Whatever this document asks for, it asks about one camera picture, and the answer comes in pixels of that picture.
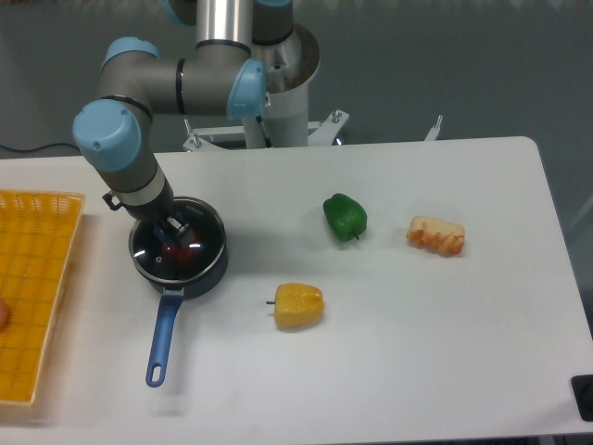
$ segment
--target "yellow plastic basket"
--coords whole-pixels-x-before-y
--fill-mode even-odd
[[[0,190],[0,403],[32,404],[84,195]]]

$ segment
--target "saucepan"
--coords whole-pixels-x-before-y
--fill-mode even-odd
[[[194,231],[188,248],[180,248],[151,222],[137,222],[130,233],[134,266],[161,294],[146,369],[146,384],[152,388],[165,381],[173,326],[183,300],[210,291],[229,262],[224,224],[214,208],[200,199],[176,197],[173,214]]]

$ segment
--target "blue joint cap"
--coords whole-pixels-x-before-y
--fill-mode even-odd
[[[264,6],[288,6],[291,0],[257,0],[257,2]]]
[[[236,79],[226,104],[226,117],[255,118],[263,113],[266,102],[266,71],[260,60],[250,58]]]
[[[177,25],[191,26],[181,20],[181,18],[175,13],[173,6],[170,4],[170,0],[163,0],[163,7],[165,8],[165,12],[167,13],[167,17],[169,17],[170,21]]]
[[[105,60],[103,60],[103,65],[101,65],[101,70],[112,58],[128,51],[142,51],[152,54],[154,57],[160,57],[157,47],[150,42],[140,40],[136,37],[121,37],[109,46]]]
[[[91,102],[74,118],[72,135],[82,155],[101,172],[118,172],[138,156],[142,132],[138,120],[121,102]]]

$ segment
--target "blue handle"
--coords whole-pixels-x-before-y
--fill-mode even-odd
[[[155,334],[152,338],[152,348],[146,370],[146,384],[151,388],[160,387],[165,381],[173,325],[182,302],[183,292],[165,292],[160,297]]]

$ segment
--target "green bell pepper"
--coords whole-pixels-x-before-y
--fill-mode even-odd
[[[336,193],[323,202],[323,212],[340,241],[359,239],[359,235],[367,230],[367,212],[351,197]]]

